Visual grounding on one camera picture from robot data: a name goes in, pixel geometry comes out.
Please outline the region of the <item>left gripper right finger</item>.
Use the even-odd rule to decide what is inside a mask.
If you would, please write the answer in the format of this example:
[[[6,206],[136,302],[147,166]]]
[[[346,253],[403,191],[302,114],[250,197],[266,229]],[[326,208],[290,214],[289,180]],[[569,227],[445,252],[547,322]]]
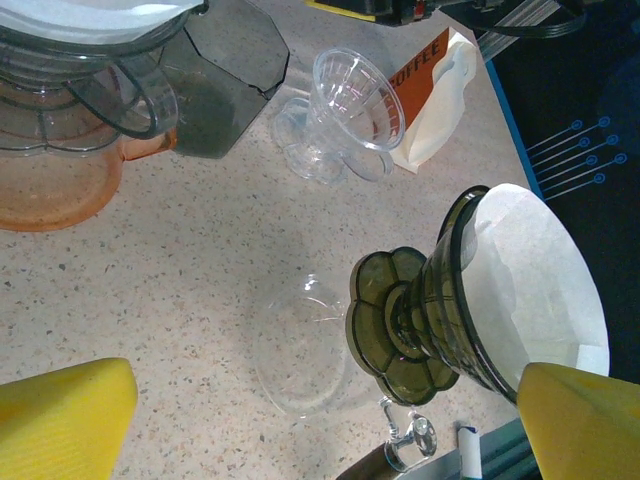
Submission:
[[[639,386],[531,363],[517,409],[544,479],[637,479]]]

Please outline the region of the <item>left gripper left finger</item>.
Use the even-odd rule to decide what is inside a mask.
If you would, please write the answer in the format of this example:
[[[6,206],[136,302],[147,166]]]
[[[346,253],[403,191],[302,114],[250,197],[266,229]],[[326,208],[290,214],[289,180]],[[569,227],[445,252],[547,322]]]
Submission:
[[[1,386],[3,479],[109,479],[138,390],[124,358],[103,358]]]

